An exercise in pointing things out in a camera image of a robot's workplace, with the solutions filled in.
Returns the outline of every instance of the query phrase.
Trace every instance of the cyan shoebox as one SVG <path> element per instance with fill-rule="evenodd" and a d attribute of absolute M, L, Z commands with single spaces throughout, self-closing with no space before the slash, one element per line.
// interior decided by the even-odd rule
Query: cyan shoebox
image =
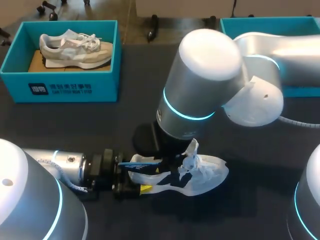
<path fill-rule="evenodd" d="M 60 36 L 66 30 L 95 34 L 113 43 L 109 71 L 28 72 L 41 34 Z M 116 102 L 121 64 L 121 38 L 116 20 L 23 22 L 0 69 L 16 103 Z"/>
<path fill-rule="evenodd" d="M 307 36 L 320 34 L 317 20 L 305 17 L 240 17 L 222 18 L 220 31 L 231 39 L 248 32 L 260 32 L 281 36 Z M 319 87 L 283 86 L 285 97 L 320 97 Z"/>

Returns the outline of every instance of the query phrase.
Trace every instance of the yellow tag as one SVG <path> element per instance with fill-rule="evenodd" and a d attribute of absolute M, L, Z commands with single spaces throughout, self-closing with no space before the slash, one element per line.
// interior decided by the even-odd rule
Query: yellow tag
<path fill-rule="evenodd" d="M 145 194 L 152 190 L 152 185 L 141 185 L 140 186 L 140 195 Z"/>

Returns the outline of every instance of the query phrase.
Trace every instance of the glowing blue ring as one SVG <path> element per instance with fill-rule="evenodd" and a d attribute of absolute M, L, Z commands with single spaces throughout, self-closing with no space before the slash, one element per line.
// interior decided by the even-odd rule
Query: glowing blue ring
<path fill-rule="evenodd" d="M 205 120 L 210 118 L 213 114 L 215 114 L 215 112 L 211 113 L 208 116 L 204 116 L 204 117 L 193 117 L 193 116 L 187 116 L 184 115 L 180 112 L 178 112 L 177 110 L 174 109 L 173 106 L 170 105 L 170 103 L 168 102 L 167 98 L 166 98 L 166 94 L 165 94 L 165 89 L 163 89 L 163 99 L 165 101 L 165 103 L 168 105 L 168 107 L 177 115 L 179 115 L 180 117 L 184 118 L 184 119 L 188 119 L 188 120 L 194 120 L 194 121 L 200 121 L 200 120 Z"/>
<path fill-rule="evenodd" d="M 247 57 L 267 59 L 267 60 L 273 62 L 280 70 L 278 63 L 275 60 L 273 60 L 271 57 L 260 55 L 260 54 L 252 54 L 252 55 L 248 55 Z"/>
<path fill-rule="evenodd" d="M 302 221 L 302 219 L 301 219 L 301 217 L 300 217 L 300 214 L 299 214 L 299 212 L 298 212 L 297 200 L 296 200 L 298 185 L 299 185 L 299 183 L 296 185 L 296 188 L 295 188 L 295 191 L 294 191 L 294 206 L 295 206 L 296 214 L 298 215 L 298 218 L 299 218 L 302 226 L 303 226 L 304 229 L 308 232 L 308 234 L 310 234 L 310 236 L 311 236 L 314 240 L 318 240 L 318 239 L 309 231 L 309 229 L 308 229 L 307 226 L 305 225 L 304 221 Z"/>
<path fill-rule="evenodd" d="M 58 207 L 58 211 L 56 213 L 55 219 L 52 223 L 52 226 L 50 227 L 49 231 L 47 232 L 47 234 L 45 235 L 45 237 L 43 238 L 43 240 L 48 240 L 48 238 L 51 236 L 52 232 L 55 230 L 55 227 L 58 223 L 60 214 L 61 214 L 61 209 L 62 209 L 62 190 L 61 190 L 61 186 L 60 183 L 57 179 L 55 179 L 56 184 L 58 184 L 58 188 L 59 188 L 59 207 Z"/>
<path fill-rule="evenodd" d="M 54 161 L 55 161 L 56 155 L 57 155 L 58 152 L 59 152 L 59 150 L 54 151 L 54 153 L 53 153 L 53 155 L 52 155 L 52 158 L 51 158 L 51 162 L 54 162 Z"/>

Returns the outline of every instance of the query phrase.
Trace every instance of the shoe sole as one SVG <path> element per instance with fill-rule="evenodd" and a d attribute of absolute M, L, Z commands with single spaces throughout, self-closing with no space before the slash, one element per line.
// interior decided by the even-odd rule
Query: shoe sole
<path fill-rule="evenodd" d="M 181 187 L 177 187 L 177 186 L 171 186 L 169 184 L 168 185 L 153 185 L 151 190 L 149 190 L 143 194 L 157 194 L 157 193 L 160 193 L 163 191 L 172 190 L 172 191 L 179 192 L 179 193 L 181 193 L 185 196 L 188 196 L 188 197 L 197 196 L 197 195 L 201 195 L 206 192 L 209 192 L 212 189 L 215 189 L 216 187 L 218 187 L 220 184 L 222 184 L 225 181 L 225 179 L 228 176 L 228 173 L 229 173 L 229 170 L 224 175 L 220 175 L 219 182 L 217 182 L 216 184 L 213 184 L 212 186 L 210 186 L 208 188 L 189 190 L 189 189 L 185 189 L 185 188 L 181 188 Z"/>
<path fill-rule="evenodd" d="M 52 60 L 52 59 L 45 58 L 45 67 L 49 69 L 78 67 L 84 70 L 90 70 L 90 69 L 96 69 L 98 67 L 101 67 L 102 65 L 106 64 L 110 60 L 111 60 L 111 57 L 95 63 L 82 63 L 82 62 L 76 62 L 72 60 Z"/>

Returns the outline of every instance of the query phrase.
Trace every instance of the robotic arm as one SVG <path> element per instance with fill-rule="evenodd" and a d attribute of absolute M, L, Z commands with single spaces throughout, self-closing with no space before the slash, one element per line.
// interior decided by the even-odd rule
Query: robotic arm
<path fill-rule="evenodd" d="M 221 107 L 238 125 L 272 123 L 283 110 L 282 84 L 317 83 L 319 40 L 318 35 L 287 37 L 258 32 L 232 40 L 211 29 L 190 32 L 175 55 L 156 121 L 138 126 L 134 133 L 135 150 L 170 165 Z"/>
<path fill-rule="evenodd" d="M 139 154 L 172 158 L 183 153 L 220 107 L 233 122 L 248 127 L 269 124 L 280 116 L 284 100 L 279 65 L 268 56 L 243 55 L 238 42 L 245 44 L 240 40 L 210 29 L 183 38 L 156 121 L 135 131 L 133 143 Z"/>

